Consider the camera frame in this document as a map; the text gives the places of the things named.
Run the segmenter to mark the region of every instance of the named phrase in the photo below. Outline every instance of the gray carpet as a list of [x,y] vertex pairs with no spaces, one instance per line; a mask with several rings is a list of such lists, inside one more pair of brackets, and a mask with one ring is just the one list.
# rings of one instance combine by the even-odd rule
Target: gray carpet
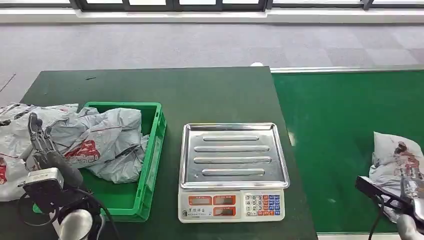
[[0,105],[43,70],[424,64],[424,26],[0,25]]

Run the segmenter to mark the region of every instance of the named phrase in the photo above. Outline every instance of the plastic bag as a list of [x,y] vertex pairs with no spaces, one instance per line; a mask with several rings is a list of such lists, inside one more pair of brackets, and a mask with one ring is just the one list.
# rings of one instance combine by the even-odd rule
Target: plastic bag
[[77,110],[78,104],[40,107],[13,103],[0,108],[0,202],[16,200],[24,194],[18,185],[29,172],[22,160],[32,148],[28,132],[29,113],[37,113],[45,124],[49,124]]
[[[374,152],[369,169],[371,182],[390,193],[401,196],[401,175],[415,177],[424,173],[424,156],[420,146],[405,137],[374,132]],[[384,207],[384,213],[396,223],[398,215]]]
[[142,138],[139,110],[115,108],[98,113],[83,108],[51,125],[51,137],[69,165],[86,168],[114,183],[139,179],[148,136]]
[[112,181],[115,184],[136,182],[140,177],[143,160],[146,154],[149,135],[141,138],[140,146],[125,152],[115,160],[87,167],[99,178]]

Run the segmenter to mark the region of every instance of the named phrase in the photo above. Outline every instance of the digital scale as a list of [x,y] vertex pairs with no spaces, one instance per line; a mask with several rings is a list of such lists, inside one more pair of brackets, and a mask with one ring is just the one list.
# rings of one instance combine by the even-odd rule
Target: digital scale
[[281,221],[289,185],[275,124],[184,126],[178,189],[182,223]]

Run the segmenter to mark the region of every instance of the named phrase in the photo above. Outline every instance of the green plastic crate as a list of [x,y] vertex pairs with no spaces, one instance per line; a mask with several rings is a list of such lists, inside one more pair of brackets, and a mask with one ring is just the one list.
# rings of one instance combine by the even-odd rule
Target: green plastic crate
[[116,108],[141,111],[141,132],[143,135],[150,134],[150,136],[138,182],[114,184],[96,177],[86,169],[80,169],[80,171],[85,185],[104,203],[113,216],[113,220],[145,222],[149,218],[152,206],[159,159],[167,127],[161,104],[156,102],[87,102],[85,107],[97,108],[99,113]]

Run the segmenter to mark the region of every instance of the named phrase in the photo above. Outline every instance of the robotic arm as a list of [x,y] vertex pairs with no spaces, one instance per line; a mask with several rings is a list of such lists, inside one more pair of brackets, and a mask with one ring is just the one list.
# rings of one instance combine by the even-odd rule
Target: robotic arm
[[[422,176],[401,177],[401,196],[373,185],[367,177],[358,176],[355,187],[383,207],[392,208],[400,213],[397,219],[397,231],[402,240],[424,240],[424,180]],[[379,214],[368,240],[371,239]]]
[[[83,182],[83,176],[76,168],[66,163],[52,142],[51,127],[42,129],[43,121],[37,114],[31,113],[28,131],[34,153],[36,171],[28,174],[22,184],[25,194],[18,201],[18,214],[21,220],[30,226],[53,226],[61,240],[98,240],[105,219],[105,211],[110,223],[120,239],[115,223],[108,209],[97,200]],[[29,198],[39,209],[50,214],[50,220],[43,224],[26,222],[21,214],[21,202]]]

